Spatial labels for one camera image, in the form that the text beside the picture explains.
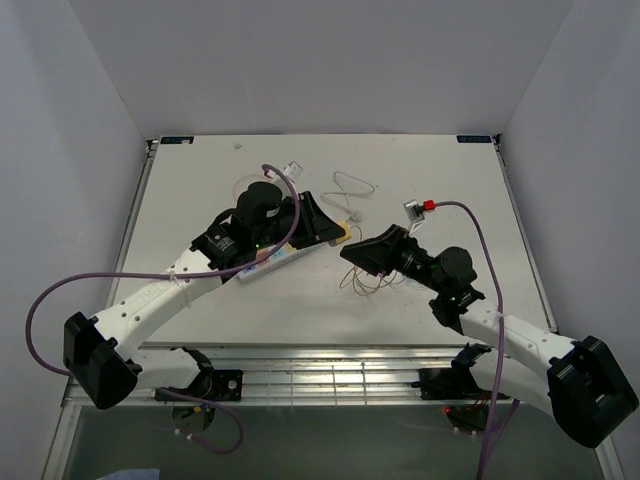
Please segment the white multicolour power strip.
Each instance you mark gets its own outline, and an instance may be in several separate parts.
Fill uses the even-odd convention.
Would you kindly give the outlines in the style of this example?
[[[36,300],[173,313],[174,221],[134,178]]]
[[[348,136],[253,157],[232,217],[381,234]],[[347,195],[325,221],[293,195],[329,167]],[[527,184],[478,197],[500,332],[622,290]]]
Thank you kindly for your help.
[[[250,283],[257,280],[272,271],[288,265],[310,253],[317,250],[318,245],[303,249],[294,248],[291,244],[286,243],[283,247],[271,253],[273,247],[262,249],[258,252],[261,262],[240,271],[236,278],[242,284]]]

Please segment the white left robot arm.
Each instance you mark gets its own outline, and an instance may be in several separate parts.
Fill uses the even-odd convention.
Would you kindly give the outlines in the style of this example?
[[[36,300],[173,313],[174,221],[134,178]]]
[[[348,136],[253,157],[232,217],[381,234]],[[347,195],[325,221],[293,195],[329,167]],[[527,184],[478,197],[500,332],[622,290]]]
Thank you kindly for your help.
[[[285,244],[302,250],[345,234],[310,193],[292,197],[272,183],[254,182],[160,278],[92,317],[70,317],[64,325],[64,364],[101,410],[145,388],[167,388],[194,400],[209,397],[214,368],[204,354],[186,347],[143,352],[141,345],[250,262]]]

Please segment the blue corner label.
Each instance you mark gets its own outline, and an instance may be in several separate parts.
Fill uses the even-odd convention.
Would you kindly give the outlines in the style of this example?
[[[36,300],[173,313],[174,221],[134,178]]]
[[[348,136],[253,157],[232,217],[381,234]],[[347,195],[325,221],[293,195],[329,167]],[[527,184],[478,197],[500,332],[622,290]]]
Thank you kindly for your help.
[[[464,144],[491,144],[492,138],[489,135],[457,135],[458,143]]]
[[[162,145],[190,145],[193,142],[193,136],[163,136],[160,139]]]

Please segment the blue right corner label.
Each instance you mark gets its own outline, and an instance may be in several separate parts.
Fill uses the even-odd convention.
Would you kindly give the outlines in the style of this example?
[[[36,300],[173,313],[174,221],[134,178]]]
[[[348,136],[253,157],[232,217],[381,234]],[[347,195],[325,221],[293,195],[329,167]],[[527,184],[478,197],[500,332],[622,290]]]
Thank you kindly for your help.
[[[492,138],[489,135],[457,135],[458,143],[464,144],[491,144]]]

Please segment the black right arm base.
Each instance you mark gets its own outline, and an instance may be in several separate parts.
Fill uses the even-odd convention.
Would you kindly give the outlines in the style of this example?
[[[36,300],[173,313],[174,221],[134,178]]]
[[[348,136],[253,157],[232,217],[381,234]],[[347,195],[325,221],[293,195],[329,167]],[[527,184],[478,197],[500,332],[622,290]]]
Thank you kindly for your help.
[[[410,386],[422,400],[445,400],[445,416],[454,428],[466,434],[480,435],[488,424],[492,392],[454,368],[422,368]]]

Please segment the yellow charger plug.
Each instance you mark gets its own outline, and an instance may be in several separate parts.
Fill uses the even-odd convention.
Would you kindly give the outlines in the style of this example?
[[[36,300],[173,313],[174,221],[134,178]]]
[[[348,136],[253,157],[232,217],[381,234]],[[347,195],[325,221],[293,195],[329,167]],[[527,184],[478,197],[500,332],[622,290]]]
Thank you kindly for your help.
[[[339,221],[338,225],[342,229],[342,233],[335,239],[328,241],[328,244],[332,247],[341,245],[352,238],[352,231],[346,220]]]

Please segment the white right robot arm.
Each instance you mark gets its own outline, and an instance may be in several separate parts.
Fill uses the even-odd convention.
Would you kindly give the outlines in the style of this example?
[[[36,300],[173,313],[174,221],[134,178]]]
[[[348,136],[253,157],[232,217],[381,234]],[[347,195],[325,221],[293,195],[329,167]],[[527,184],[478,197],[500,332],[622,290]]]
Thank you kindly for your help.
[[[438,322],[475,339],[453,361],[454,390],[474,397],[493,384],[504,364],[500,391],[554,418],[578,444],[595,448],[639,407],[639,399],[609,347],[588,336],[578,341],[536,327],[473,288],[469,252],[448,247],[431,256],[406,229],[393,225],[372,239],[342,248],[343,259],[375,276],[393,272],[431,289]]]

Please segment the blue left corner label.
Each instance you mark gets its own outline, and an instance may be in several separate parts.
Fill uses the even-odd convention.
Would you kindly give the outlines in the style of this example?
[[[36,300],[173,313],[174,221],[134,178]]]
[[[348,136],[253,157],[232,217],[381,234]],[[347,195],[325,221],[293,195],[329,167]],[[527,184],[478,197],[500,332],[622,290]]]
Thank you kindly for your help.
[[[190,145],[193,142],[193,136],[163,136],[160,139],[162,145]]]

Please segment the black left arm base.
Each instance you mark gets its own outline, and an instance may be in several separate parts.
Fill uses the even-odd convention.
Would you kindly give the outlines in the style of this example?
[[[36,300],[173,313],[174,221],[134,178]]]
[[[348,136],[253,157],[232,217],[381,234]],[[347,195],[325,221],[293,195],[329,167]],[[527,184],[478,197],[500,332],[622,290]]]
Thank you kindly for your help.
[[[169,388],[156,391],[154,399],[159,402],[178,402],[176,395],[190,396],[198,400],[220,402],[239,402],[242,399],[243,371],[239,369],[214,370],[212,373],[195,380],[195,385],[185,389]],[[186,433],[196,434],[207,430],[213,423],[218,410],[207,403],[195,406],[174,406],[172,421]]]

